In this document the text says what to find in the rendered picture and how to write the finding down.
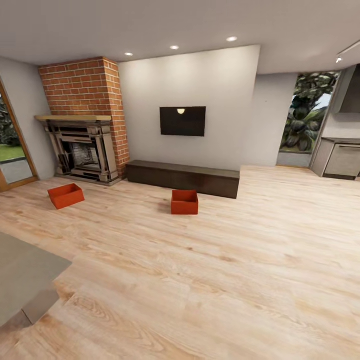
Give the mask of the storage box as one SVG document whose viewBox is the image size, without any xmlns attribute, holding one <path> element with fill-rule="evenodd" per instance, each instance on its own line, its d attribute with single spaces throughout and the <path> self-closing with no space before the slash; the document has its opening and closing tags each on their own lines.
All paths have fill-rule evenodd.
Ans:
<svg viewBox="0 0 360 360">
<path fill-rule="evenodd" d="M 172 215 L 198 215 L 199 200 L 196 190 L 173 190 L 171 198 Z"/>
<path fill-rule="evenodd" d="M 47 191 L 51 202 L 60 210 L 85 200 L 83 190 L 75 183 Z"/>
</svg>

